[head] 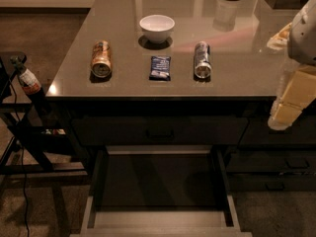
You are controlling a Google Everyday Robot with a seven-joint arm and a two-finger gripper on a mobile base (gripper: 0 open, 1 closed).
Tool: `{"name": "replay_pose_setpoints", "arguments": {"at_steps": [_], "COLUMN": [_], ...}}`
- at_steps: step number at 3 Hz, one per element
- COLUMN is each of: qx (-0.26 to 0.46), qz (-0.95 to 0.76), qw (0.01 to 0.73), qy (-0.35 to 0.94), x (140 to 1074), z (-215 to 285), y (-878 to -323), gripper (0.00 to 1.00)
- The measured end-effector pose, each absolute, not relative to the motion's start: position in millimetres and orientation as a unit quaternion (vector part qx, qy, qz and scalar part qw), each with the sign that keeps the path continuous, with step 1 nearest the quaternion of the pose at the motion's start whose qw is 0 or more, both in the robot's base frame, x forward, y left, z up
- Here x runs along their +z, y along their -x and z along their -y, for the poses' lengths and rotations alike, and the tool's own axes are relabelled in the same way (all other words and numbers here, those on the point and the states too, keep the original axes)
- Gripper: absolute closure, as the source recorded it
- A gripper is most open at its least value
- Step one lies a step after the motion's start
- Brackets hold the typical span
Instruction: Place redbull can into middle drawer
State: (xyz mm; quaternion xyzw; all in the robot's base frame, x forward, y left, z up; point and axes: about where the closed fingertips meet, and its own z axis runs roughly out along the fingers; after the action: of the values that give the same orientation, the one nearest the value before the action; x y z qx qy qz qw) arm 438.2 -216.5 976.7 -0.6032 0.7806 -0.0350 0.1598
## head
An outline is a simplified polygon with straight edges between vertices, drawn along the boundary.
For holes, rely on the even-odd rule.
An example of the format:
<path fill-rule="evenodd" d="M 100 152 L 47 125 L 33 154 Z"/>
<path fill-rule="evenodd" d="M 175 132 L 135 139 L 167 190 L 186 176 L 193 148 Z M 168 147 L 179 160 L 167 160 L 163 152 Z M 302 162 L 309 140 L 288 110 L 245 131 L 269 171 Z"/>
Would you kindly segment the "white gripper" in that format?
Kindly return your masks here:
<path fill-rule="evenodd" d="M 269 128 L 286 130 L 316 99 L 316 0 L 308 0 L 292 23 L 267 42 L 267 48 L 282 50 L 300 64 L 280 77 L 276 99 L 268 120 Z"/>

